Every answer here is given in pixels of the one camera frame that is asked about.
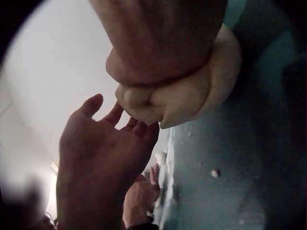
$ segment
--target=white tile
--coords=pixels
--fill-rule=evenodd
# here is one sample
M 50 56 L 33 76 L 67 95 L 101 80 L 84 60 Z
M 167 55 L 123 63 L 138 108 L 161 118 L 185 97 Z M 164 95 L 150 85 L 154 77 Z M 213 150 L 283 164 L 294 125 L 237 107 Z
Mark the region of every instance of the white tile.
M 4 144 L 7 133 L 21 126 L 24 126 L 24 122 L 15 105 L 12 104 L 0 117 L 0 142 Z
M 12 97 L 4 77 L 0 76 L 0 116 L 12 103 Z

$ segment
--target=white wall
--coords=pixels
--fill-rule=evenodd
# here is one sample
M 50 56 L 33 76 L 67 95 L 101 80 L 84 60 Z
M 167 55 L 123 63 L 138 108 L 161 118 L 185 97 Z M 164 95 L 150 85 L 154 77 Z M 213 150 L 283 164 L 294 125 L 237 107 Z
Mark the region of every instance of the white wall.
M 104 103 L 94 118 L 106 115 L 116 101 L 118 84 L 105 71 L 110 50 L 86 0 L 44 3 L 20 30 L 4 63 L 2 76 L 7 82 L 0 79 L 0 142 L 14 138 L 6 135 L 10 130 L 29 126 L 58 164 L 59 138 L 70 114 L 96 93 L 104 96 Z M 118 127 L 128 119 L 124 114 Z M 165 149 L 167 132 L 160 132 L 154 152 Z M 54 175 L 52 181 L 47 211 L 55 217 Z

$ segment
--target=bread dough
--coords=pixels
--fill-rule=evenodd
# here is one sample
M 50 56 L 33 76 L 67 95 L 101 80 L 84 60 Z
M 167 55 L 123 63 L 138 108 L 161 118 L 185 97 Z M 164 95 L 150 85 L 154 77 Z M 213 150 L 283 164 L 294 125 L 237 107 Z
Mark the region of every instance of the bread dough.
M 208 62 L 197 72 L 163 86 L 132 87 L 120 84 L 117 100 L 133 118 L 166 129 L 199 118 L 222 104 L 235 86 L 242 64 L 233 33 L 222 25 Z

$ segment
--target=finger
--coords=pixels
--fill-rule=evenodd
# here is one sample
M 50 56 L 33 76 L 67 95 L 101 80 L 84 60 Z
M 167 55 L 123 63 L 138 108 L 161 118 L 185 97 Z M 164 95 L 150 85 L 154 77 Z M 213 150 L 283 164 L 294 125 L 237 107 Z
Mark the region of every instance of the finger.
M 143 122 L 138 121 L 132 132 L 139 137 L 143 137 L 147 132 L 147 125 Z
M 158 141 L 159 131 L 160 131 L 159 123 L 156 122 L 156 123 L 148 126 L 147 132 L 144 136 L 145 142 L 152 149 L 154 148 L 155 144 Z
M 122 106 L 117 101 L 115 103 L 113 109 L 102 120 L 108 121 L 113 126 L 116 126 L 117 123 L 119 122 L 120 118 L 122 117 L 123 111 L 124 111 L 124 109 L 122 108 Z
M 154 167 L 151 167 L 151 168 L 150 168 L 150 183 L 151 183 L 152 185 L 157 185 L 157 184 L 159 184 L 158 176 L 157 176 L 157 174 L 155 173 Z
M 159 164 L 156 163 L 156 164 L 154 165 L 153 169 L 154 169 L 155 175 L 158 177 L 158 176 L 159 176 L 159 171 L 160 171 Z
M 100 109 L 102 102 L 102 95 L 96 94 L 87 99 L 77 111 L 91 118 Z
M 133 130 L 133 128 L 136 126 L 137 123 L 138 123 L 138 120 L 131 117 L 129 119 L 128 123 L 126 124 L 126 126 L 123 127 L 122 129 L 124 129 L 126 131 L 131 131 L 131 130 Z

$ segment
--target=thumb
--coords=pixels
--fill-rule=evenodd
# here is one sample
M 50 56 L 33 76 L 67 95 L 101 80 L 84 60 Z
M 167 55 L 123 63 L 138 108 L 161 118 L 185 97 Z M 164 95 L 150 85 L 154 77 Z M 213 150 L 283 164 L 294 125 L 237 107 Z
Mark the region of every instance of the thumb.
M 102 95 L 96 94 L 95 96 L 87 99 L 80 109 L 78 109 L 78 112 L 92 118 L 92 116 L 100 109 L 102 102 Z

